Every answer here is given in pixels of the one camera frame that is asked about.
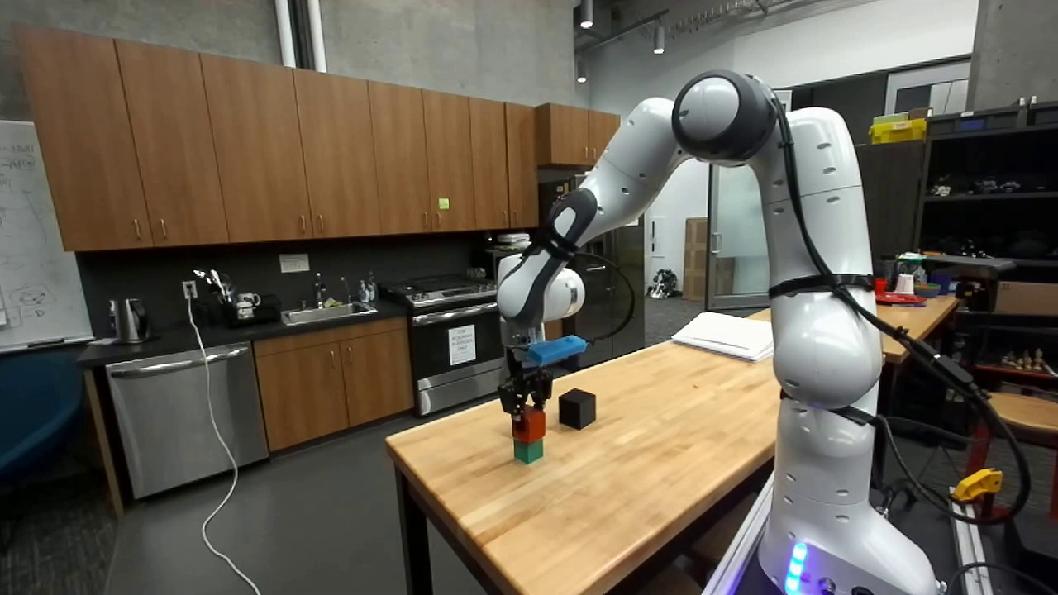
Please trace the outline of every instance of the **sink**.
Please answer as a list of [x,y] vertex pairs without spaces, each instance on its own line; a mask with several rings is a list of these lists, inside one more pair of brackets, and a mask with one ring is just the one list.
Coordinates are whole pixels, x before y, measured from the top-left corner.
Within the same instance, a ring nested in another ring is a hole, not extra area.
[[354,316],[372,316],[377,307],[300,307],[300,312],[286,312],[286,326],[303,326],[303,325],[324,325],[324,322],[354,322]]

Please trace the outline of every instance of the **backsplash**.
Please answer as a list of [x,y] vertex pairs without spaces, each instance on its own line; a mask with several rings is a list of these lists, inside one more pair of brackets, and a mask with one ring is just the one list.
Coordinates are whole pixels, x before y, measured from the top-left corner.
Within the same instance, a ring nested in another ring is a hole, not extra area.
[[[314,302],[314,272],[342,294],[342,277],[398,282],[418,273],[463,273],[482,266],[485,234],[423,234],[423,237],[356,237],[310,243],[224,243],[224,249],[171,249],[171,252],[106,252],[79,255],[84,291],[92,316],[92,334],[106,338],[110,296],[143,296],[159,334],[186,325],[182,282],[196,266],[214,266],[234,291],[273,294],[280,307]],[[280,255],[307,255],[310,272],[280,273]]]

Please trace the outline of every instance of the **paper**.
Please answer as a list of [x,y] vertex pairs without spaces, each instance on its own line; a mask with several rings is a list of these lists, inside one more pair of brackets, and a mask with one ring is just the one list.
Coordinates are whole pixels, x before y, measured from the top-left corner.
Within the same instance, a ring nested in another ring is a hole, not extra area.
[[449,326],[449,366],[477,360],[472,325]]
[[700,312],[691,325],[671,334],[674,344],[731,355],[742,360],[770,356],[770,322],[731,316],[719,312]]

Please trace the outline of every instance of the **yellow object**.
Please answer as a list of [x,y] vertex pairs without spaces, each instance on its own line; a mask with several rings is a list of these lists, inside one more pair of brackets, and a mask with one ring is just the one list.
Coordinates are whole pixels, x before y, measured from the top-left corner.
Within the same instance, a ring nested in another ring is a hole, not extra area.
[[870,123],[870,146],[894,146],[927,139],[927,119],[910,119],[907,113],[875,115]]
[[963,484],[951,488],[951,499],[964,507],[980,497],[995,497],[998,488],[1001,488],[1001,469],[984,466],[963,476]]

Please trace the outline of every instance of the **wooden table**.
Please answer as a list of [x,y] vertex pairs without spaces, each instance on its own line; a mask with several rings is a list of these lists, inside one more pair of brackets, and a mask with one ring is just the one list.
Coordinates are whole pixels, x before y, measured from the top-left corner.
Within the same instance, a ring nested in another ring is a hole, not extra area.
[[[951,307],[940,296],[881,316],[927,338]],[[512,459],[498,403],[386,441],[410,593],[431,593],[428,515],[496,593],[607,593],[770,464],[770,360],[656,344],[556,381],[556,396],[572,385],[594,394],[594,424],[559,427],[549,403],[545,457],[532,466]]]
[[[881,307],[881,316],[894,326],[907,326],[910,338],[923,339],[930,338],[940,325],[945,325],[958,307],[958,296],[955,294],[940,294],[940,296],[930,296],[927,307],[894,307],[894,305],[882,305]],[[887,355],[887,363],[904,363],[907,360],[907,346],[899,346],[894,338],[882,338],[882,355]]]

